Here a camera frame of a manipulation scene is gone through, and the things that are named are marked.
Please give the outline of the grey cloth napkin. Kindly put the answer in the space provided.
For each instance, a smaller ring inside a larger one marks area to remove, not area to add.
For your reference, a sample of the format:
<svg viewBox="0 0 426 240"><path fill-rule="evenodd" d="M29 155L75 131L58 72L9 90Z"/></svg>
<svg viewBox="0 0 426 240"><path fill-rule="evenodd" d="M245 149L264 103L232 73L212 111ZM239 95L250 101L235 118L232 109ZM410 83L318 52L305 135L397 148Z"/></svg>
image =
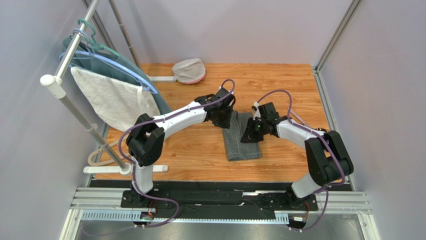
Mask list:
<svg viewBox="0 0 426 240"><path fill-rule="evenodd" d="M253 160L262 157L260 146L255 143L242 143L248 120L253 119L251 112L233 111L230 127L222 129L226 158L229 162Z"/></svg>

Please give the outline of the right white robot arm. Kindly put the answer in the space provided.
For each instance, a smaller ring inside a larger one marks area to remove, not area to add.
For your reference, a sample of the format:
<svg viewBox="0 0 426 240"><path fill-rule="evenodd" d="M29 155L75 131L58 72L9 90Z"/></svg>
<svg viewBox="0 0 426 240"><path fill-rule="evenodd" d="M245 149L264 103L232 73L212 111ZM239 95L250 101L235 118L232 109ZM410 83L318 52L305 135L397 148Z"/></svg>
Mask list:
<svg viewBox="0 0 426 240"><path fill-rule="evenodd" d="M265 135L290 141L303 148L308 172L287 188L291 200L302 200L331 184L342 184L354 172L354 165L340 134L306 127L280 116L273 103L255 103L254 117L247 122L242 143L259 143Z"/></svg>

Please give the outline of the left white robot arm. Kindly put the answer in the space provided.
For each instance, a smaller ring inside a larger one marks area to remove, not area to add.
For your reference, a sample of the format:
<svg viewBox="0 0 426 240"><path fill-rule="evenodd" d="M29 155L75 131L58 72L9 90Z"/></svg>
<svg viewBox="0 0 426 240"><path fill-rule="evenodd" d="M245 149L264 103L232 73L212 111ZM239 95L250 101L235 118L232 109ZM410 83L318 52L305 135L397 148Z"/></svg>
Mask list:
<svg viewBox="0 0 426 240"><path fill-rule="evenodd" d="M228 129L236 98L233 91L221 87L217 93L200 96L188 105L158 116L140 115L127 133L125 144L132 162L133 199L143 202L154 187L154 164L160 158L164 141L192 125L212 122Z"/></svg>

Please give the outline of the white mesh cap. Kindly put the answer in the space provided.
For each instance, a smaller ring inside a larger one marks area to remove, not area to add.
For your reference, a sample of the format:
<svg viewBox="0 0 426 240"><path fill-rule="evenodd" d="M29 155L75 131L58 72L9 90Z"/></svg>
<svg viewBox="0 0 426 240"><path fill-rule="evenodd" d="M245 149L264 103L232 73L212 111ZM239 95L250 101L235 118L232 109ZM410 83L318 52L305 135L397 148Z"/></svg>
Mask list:
<svg viewBox="0 0 426 240"><path fill-rule="evenodd" d="M206 76L206 67L200 58L180 61L172 67L174 78L181 84L195 84Z"/></svg>

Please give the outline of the white towel on hanger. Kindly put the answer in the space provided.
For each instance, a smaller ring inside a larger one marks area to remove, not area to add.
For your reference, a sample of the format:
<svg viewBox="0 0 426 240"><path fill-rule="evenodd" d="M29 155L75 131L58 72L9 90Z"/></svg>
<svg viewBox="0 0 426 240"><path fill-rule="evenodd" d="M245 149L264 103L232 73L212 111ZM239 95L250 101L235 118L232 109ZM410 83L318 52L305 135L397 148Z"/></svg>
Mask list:
<svg viewBox="0 0 426 240"><path fill-rule="evenodd" d="M70 72L95 113L110 127L126 131L142 114L160 115L153 95L136 86L115 78L103 76L78 66Z"/></svg>

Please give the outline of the white clothes rack base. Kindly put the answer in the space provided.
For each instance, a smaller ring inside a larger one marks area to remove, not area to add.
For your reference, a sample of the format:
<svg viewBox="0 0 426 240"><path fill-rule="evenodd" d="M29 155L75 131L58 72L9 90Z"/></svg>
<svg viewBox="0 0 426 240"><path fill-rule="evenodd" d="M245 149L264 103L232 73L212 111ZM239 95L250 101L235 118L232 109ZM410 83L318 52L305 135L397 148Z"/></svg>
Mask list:
<svg viewBox="0 0 426 240"><path fill-rule="evenodd" d="M152 173L166 173L168 171L169 166L162 165L150 165L137 167L138 171L142 172L152 172ZM131 164L126 163L126 168L122 169L119 166L86 166L83 169L85 174L89 175L97 175L97 174L121 174L123 176L129 176L133 172L133 166Z"/></svg>

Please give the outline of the teal shirt on hanger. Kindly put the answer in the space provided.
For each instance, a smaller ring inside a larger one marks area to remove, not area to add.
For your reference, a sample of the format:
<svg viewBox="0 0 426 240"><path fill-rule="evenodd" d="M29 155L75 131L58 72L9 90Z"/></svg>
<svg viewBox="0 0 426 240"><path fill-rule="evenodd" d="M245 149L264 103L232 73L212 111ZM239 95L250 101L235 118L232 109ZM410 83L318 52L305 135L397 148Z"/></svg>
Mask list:
<svg viewBox="0 0 426 240"><path fill-rule="evenodd" d="M91 53L91 48L80 42L70 64L73 67L78 66L128 84L142 86L144 90L152 94L161 114L167 114L172 111L149 77L128 58L119 53L110 54L95 50L94 54L101 56L102 58L100 59L89 56Z"/></svg>

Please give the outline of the light blue hanger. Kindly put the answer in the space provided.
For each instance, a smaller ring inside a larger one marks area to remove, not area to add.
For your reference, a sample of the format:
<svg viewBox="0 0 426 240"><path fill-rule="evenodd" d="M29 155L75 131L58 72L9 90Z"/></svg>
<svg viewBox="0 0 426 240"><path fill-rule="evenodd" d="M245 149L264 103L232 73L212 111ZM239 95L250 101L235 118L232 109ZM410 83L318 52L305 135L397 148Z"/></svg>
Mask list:
<svg viewBox="0 0 426 240"><path fill-rule="evenodd" d="M99 75L141 86L143 90L155 96L160 94L150 78L125 56L90 40L89 36L78 28L73 29L72 32L82 37L85 42L81 41L78 44L68 65L70 68L80 67Z"/></svg>

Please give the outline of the metal clothes rack pole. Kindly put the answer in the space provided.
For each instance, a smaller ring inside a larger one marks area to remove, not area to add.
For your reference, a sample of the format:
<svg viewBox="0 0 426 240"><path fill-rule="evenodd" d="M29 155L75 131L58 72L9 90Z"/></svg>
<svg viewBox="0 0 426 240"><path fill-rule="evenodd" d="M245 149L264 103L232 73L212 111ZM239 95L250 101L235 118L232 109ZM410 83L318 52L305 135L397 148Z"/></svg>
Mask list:
<svg viewBox="0 0 426 240"><path fill-rule="evenodd" d="M154 95L143 90L139 83L133 85L132 77L147 79L145 73L139 69L138 62L131 63L122 54L116 51L110 38L104 39L104 43L98 43L91 39L90 46L82 44L83 35L86 32L89 21L92 19L100 1L93 0L87 9L85 18L78 20L79 28L70 39L64 39L65 53L61 57L59 70L55 75L46 74L41 77L40 83L46 87L83 125L84 129L95 139L99 148L110 156L108 170L115 169L124 176L130 176L133 165L124 161L106 142L96 128L71 102L66 91L62 87L62 77L67 70L70 71L78 88L88 100L95 113L108 124L126 129L126 123L131 115L130 110L146 110L144 100L152 100Z"/></svg>

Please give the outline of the black mounting rail plate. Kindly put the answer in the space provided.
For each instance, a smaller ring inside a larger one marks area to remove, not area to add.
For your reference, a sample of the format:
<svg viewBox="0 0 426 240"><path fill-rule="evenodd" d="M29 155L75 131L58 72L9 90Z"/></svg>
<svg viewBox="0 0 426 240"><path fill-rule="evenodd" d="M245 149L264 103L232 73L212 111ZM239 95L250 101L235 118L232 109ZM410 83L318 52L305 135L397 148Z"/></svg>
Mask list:
<svg viewBox="0 0 426 240"><path fill-rule="evenodd" d="M118 191L118 206L135 210L141 221L156 220L273 220L277 211L304 215L320 209L319 195L292 200L286 190L289 182L154 181L149 198L133 198L129 180L92 180L90 188Z"/></svg>

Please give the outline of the aluminium frame rail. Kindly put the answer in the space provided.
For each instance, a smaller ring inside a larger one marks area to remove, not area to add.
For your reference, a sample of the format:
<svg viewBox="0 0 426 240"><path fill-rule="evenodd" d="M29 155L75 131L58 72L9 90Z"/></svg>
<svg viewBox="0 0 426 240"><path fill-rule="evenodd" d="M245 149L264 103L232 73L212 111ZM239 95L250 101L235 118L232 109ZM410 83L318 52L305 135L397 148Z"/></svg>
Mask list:
<svg viewBox="0 0 426 240"><path fill-rule="evenodd" d="M364 192L330 191L309 196L297 206L288 206L283 190L221 189L208 186L190 190L156 187L153 198L133 195L126 188L79 187L71 202L60 238L77 236L82 220L277 224L289 227L297 218L309 225L322 223L328 215L355 216L366 240L380 238Z"/></svg>

